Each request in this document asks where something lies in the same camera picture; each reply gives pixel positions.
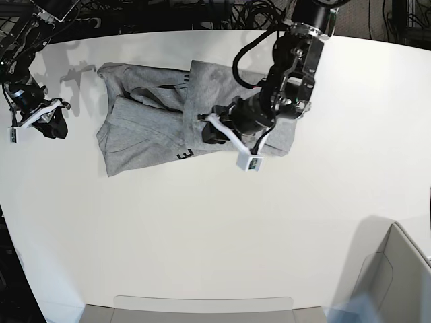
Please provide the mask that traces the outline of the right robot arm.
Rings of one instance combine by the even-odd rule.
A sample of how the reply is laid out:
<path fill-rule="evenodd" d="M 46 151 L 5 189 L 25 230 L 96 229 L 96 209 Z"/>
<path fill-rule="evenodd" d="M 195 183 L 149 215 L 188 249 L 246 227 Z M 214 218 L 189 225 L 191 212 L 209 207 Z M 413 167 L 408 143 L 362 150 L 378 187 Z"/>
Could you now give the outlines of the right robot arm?
<path fill-rule="evenodd" d="M 2 1 L 1 90 L 11 114 L 10 140 L 17 141 L 18 130 L 34 128 L 45 137 L 64 139 L 68 128 L 62 110 L 70 103 L 47 98 L 30 72 L 36 53 L 73 25 L 80 13 L 78 1 Z"/>

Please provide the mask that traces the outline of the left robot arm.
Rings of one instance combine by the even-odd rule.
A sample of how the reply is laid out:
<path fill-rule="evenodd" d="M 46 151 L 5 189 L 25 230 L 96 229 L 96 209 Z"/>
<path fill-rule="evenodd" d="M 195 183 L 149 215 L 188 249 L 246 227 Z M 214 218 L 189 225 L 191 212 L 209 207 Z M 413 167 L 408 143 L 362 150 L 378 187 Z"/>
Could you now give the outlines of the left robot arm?
<path fill-rule="evenodd" d="M 257 153 L 279 119 L 303 117 L 310 108 L 314 77 L 324 43 L 333 35 L 338 11 L 336 3 L 297 1 L 290 19 L 276 23 L 246 45 L 233 60 L 232 74 L 242 87 L 260 91 L 247 99 L 236 98 L 228 106 L 214 106 L 211 114 L 199 115 L 198 119 L 206 123 L 201 132 L 203 142 L 224 144 L 258 133 L 252 149 Z M 238 70 L 240 59 L 273 33 L 277 34 L 273 65 L 258 83 L 247 83 Z"/>

